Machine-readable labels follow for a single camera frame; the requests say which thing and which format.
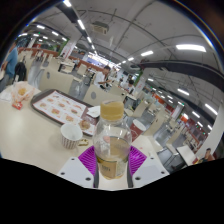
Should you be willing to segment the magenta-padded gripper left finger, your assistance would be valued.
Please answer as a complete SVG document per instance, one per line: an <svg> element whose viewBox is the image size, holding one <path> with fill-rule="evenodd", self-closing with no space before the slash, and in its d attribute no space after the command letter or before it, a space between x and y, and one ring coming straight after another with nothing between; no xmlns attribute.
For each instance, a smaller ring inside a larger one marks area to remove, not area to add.
<svg viewBox="0 0 224 224"><path fill-rule="evenodd" d="M69 158L58 176L84 188L97 188L99 173L94 147L89 147L78 157Z"/></svg>

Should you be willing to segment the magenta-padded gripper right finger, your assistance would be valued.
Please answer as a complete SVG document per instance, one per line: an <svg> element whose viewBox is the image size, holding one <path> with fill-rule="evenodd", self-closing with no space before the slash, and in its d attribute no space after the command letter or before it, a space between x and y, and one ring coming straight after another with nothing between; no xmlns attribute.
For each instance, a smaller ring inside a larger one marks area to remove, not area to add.
<svg viewBox="0 0 224 224"><path fill-rule="evenodd" d="M140 188L168 175L168 171L155 156L147 157L134 146L131 147L127 184L129 188Z"/></svg>

